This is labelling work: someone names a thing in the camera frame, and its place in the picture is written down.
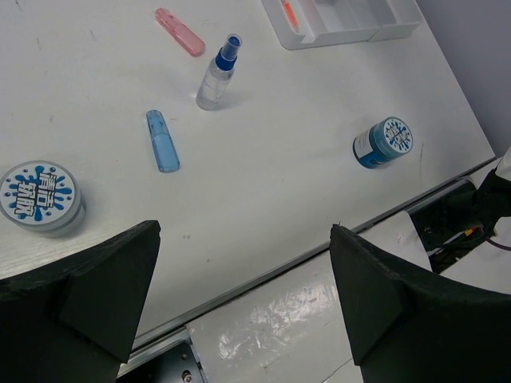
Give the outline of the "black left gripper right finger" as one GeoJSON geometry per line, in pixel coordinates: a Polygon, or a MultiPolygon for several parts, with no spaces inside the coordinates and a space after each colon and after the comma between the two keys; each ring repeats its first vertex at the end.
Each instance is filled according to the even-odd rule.
{"type": "Polygon", "coordinates": [[[455,282],[331,228],[331,265],[365,382],[508,382],[510,296],[455,282]]]}

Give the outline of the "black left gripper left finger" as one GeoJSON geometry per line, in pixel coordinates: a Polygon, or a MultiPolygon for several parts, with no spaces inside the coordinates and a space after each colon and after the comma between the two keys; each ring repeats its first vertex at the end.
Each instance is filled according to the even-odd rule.
{"type": "Polygon", "coordinates": [[[114,382],[131,354],[160,248],[146,220],[1,281],[3,382],[114,382]]]}

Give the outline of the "orange highlighter pen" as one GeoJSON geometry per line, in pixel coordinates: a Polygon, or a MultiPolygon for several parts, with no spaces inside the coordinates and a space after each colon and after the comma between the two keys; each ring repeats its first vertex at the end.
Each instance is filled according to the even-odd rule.
{"type": "Polygon", "coordinates": [[[287,20],[289,21],[292,30],[295,33],[299,32],[299,23],[297,20],[297,17],[295,16],[295,13],[292,9],[291,3],[288,0],[281,0],[282,7],[284,9],[284,12],[287,16],[287,20]]]}

